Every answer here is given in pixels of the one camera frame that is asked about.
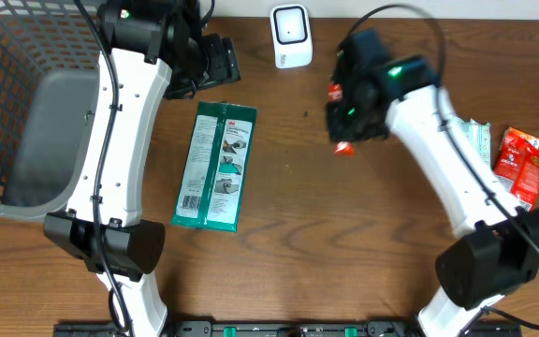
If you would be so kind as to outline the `red chocolate bar wrapper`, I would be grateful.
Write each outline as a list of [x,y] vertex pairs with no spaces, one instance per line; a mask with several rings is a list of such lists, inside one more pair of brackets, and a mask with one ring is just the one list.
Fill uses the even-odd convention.
[[338,140],[342,128],[342,86],[332,81],[328,86],[327,122],[330,140],[335,143],[335,154],[353,156],[355,150],[349,141]]

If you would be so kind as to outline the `mint wet wipes pack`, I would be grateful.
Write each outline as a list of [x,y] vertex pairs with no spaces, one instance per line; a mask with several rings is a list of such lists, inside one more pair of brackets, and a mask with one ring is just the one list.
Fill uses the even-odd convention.
[[491,135],[490,135],[490,123],[480,124],[477,121],[471,119],[470,121],[463,121],[459,117],[455,118],[456,123],[459,125],[466,138],[478,152],[480,158],[486,163],[488,167],[491,166]]

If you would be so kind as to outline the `green white 3M package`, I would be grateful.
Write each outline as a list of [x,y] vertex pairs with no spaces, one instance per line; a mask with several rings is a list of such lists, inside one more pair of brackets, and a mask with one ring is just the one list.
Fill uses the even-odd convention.
[[198,104],[173,225],[238,230],[256,116],[257,109],[252,107]]

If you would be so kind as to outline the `red snack bag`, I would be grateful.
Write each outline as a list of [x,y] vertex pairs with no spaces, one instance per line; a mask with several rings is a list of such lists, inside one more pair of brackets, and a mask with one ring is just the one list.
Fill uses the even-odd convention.
[[539,138],[509,127],[494,173],[504,189],[530,211],[539,194]]

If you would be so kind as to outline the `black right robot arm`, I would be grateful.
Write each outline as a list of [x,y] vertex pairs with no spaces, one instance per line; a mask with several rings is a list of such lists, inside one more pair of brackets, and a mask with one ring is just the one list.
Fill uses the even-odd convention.
[[435,261],[439,288],[417,316],[422,336],[459,336],[539,271],[539,209],[527,211],[479,157],[422,56],[396,60],[377,33],[347,35],[328,94],[333,142],[397,137],[444,206],[456,242]]

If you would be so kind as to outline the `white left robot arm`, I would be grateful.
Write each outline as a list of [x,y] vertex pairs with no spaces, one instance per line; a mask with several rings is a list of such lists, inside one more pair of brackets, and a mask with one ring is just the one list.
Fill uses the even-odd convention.
[[142,216],[142,182],[163,100],[237,81],[232,41],[204,29],[197,0],[106,1],[80,8],[99,49],[95,115],[77,184],[45,236],[106,286],[111,320],[78,333],[161,336],[168,308],[154,274],[163,224]]

